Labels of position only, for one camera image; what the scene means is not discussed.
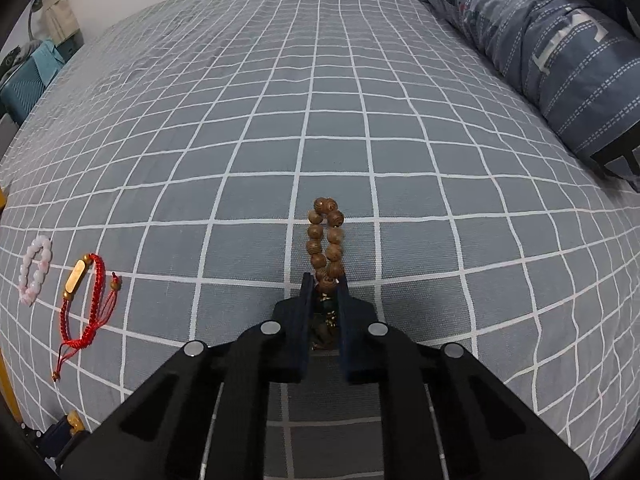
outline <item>red string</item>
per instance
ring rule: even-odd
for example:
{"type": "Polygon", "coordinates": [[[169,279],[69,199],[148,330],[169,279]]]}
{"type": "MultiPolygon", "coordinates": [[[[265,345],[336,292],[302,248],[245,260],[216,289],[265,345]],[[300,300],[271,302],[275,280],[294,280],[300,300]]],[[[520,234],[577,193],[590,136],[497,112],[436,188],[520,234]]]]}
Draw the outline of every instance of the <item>red string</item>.
{"type": "Polygon", "coordinates": [[[116,276],[115,272],[112,272],[110,283],[111,291],[107,296],[107,300],[100,306],[100,298],[102,297],[102,290],[104,288],[104,262],[97,254],[92,253],[90,257],[95,264],[95,283],[91,296],[89,323],[84,327],[82,335],[78,339],[71,339],[69,335],[69,305],[71,301],[62,300],[62,308],[60,309],[60,336],[62,337],[62,343],[60,343],[60,349],[58,350],[58,364],[51,375],[54,381],[60,378],[62,363],[67,359],[71,359],[79,350],[87,348],[94,342],[95,333],[98,332],[101,326],[108,322],[118,301],[118,291],[120,290],[122,279],[116,276]],[[64,346],[68,346],[69,350],[63,355],[62,348],[64,346]]]}

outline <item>chair backrest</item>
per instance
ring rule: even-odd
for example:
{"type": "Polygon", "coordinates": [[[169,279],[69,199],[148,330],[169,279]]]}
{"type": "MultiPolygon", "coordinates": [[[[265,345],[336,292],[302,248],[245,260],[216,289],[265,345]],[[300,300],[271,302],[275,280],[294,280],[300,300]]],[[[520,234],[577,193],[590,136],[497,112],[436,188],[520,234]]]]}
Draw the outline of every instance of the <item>chair backrest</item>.
{"type": "Polygon", "coordinates": [[[0,101],[15,123],[21,125],[44,93],[45,86],[40,79],[36,63],[32,57],[16,70],[0,89],[0,101]]]}

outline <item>wooden bead bracelet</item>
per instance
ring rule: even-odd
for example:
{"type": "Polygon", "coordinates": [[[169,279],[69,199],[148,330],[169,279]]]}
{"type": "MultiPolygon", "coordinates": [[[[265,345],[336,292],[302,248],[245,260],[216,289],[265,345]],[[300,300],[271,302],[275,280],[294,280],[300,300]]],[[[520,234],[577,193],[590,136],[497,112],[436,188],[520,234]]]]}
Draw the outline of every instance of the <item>wooden bead bracelet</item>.
{"type": "Polygon", "coordinates": [[[331,294],[337,285],[337,279],[344,275],[342,264],[342,238],[344,234],[340,226],[344,222],[344,215],[338,209],[338,204],[333,198],[316,198],[314,208],[308,213],[311,225],[306,230],[309,240],[306,243],[306,252],[311,256],[311,265],[316,270],[318,291],[322,294],[331,294]],[[326,218],[326,239],[329,242],[322,254],[322,238],[324,228],[322,222],[326,218]]]}

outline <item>pillow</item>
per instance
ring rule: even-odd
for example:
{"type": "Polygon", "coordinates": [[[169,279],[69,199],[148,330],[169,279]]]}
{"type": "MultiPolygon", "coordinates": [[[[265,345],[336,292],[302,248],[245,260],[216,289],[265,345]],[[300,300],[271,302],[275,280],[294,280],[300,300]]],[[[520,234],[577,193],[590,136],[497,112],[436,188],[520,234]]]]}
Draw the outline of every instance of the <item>pillow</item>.
{"type": "Polygon", "coordinates": [[[585,0],[428,0],[592,168],[640,184],[640,43],[585,0]]]}

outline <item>gray bedsheet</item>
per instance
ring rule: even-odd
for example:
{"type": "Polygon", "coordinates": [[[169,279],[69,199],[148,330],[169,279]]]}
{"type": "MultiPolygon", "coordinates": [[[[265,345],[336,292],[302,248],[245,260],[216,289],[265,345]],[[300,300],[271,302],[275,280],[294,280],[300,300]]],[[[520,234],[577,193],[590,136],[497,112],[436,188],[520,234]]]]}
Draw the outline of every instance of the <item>gray bedsheet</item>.
{"type": "MultiPolygon", "coordinates": [[[[592,473],[638,420],[640,196],[596,180],[416,0],[150,7],[59,74],[0,184],[0,346],[33,426],[75,408],[95,428],[185,341],[229,341],[296,294],[317,196],[348,217],[354,295],[416,341],[467,346],[592,473]],[[28,308],[38,233],[53,265],[28,308]],[[91,250],[124,287],[52,384],[61,286],[91,250]]],[[[374,388],[316,354],[272,387],[266,474],[382,478],[379,416],[374,388]]]]}

